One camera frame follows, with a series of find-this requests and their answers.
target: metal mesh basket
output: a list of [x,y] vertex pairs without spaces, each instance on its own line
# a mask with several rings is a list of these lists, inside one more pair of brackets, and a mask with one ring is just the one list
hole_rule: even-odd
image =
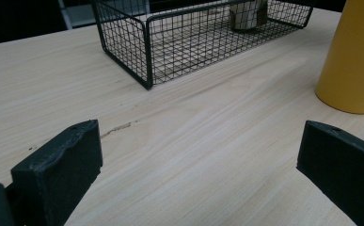
[[264,23],[235,29],[253,20],[238,13],[260,10],[244,8],[251,2],[92,0],[92,7],[104,51],[150,89],[305,27],[315,1],[268,0]]

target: table surface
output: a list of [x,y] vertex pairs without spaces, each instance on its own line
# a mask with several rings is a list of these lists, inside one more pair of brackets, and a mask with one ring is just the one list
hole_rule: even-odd
[[2,43],[0,183],[98,119],[102,173],[67,225],[354,225],[295,168],[306,120],[364,139],[364,115],[314,94],[339,18],[315,9],[305,29],[150,91],[95,26]]

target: light wood tabletop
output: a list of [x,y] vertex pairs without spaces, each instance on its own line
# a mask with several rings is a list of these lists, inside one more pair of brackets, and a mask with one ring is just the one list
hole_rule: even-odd
[[302,30],[150,91],[95,26],[2,43],[0,183],[98,119],[102,173],[67,225],[354,225],[295,168],[306,120],[364,139],[364,115],[314,93],[339,18],[315,9]]

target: yellow cup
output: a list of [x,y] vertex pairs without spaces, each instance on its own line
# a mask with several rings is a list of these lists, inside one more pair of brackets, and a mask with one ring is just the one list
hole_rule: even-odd
[[338,110],[364,114],[364,0],[347,0],[316,95]]

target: wooden table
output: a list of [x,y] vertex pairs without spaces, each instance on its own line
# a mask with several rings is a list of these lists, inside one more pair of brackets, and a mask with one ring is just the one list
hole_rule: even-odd
[[0,44],[0,183],[98,119],[102,173],[67,225],[353,225],[295,168],[306,120],[364,139],[364,115],[314,94],[339,17],[315,9],[307,28],[151,91],[95,26]]

